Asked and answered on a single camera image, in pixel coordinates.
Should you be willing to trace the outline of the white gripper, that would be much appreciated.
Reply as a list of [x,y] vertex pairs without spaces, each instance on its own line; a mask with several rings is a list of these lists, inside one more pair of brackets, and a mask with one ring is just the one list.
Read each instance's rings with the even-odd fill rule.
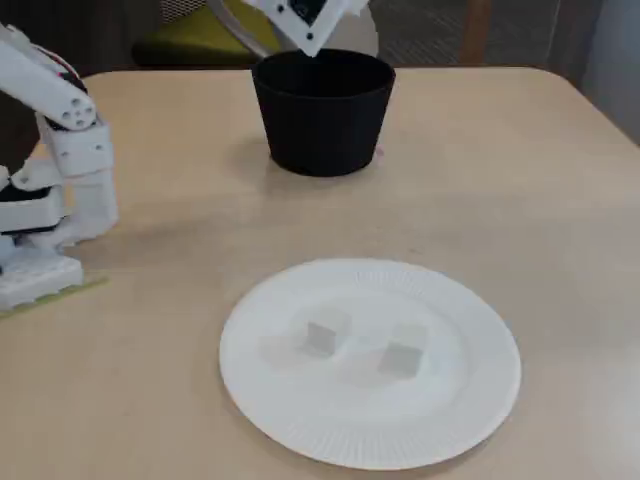
[[368,1],[245,1],[306,55],[321,49],[370,52]]

